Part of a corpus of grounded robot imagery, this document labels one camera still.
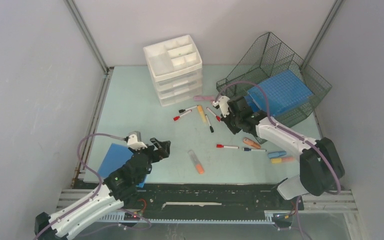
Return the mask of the white plastic drawer organizer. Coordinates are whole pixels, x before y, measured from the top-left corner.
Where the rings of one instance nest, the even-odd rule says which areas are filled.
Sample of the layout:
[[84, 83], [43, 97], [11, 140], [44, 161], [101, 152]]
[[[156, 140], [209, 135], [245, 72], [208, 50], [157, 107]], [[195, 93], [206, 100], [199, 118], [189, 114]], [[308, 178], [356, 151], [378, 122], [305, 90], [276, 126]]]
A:
[[203, 92], [203, 61], [189, 34], [145, 46], [143, 52], [161, 106]]

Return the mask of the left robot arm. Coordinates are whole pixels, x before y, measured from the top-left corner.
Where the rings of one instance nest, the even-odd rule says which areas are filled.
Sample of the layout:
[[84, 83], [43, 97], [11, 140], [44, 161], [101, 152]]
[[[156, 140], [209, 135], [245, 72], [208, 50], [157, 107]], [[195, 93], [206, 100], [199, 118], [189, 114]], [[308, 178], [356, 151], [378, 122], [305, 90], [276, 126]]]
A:
[[132, 153], [131, 158], [108, 177], [99, 176], [98, 186], [75, 203], [52, 214], [42, 212], [37, 215], [34, 224], [36, 240], [72, 240], [106, 214], [123, 206], [136, 206], [138, 185], [151, 173], [153, 163], [170, 156], [171, 142], [153, 137], [151, 144], [146, 144], [138, 131], [122, 140]]

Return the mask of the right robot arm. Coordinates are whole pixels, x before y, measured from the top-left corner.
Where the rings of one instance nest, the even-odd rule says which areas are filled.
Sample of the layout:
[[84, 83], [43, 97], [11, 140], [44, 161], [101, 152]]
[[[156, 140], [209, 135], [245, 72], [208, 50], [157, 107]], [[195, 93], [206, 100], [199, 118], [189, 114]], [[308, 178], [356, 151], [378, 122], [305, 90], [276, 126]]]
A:
[[341, 190], [340, 179], [345, 169], [332, 140], [314, 139], [281, 124], [266, 111], [251, 107], [245, 97], [230, 99], [221, 96], [216, 101], [221, 120], [233, 134], [241, 131], [267, 140], [299, 162], [299, 174], [282, 180], [271, 194], [271, 204], [284, 209], [291, 199], [311, 194], [320, 196], [331, 187]]

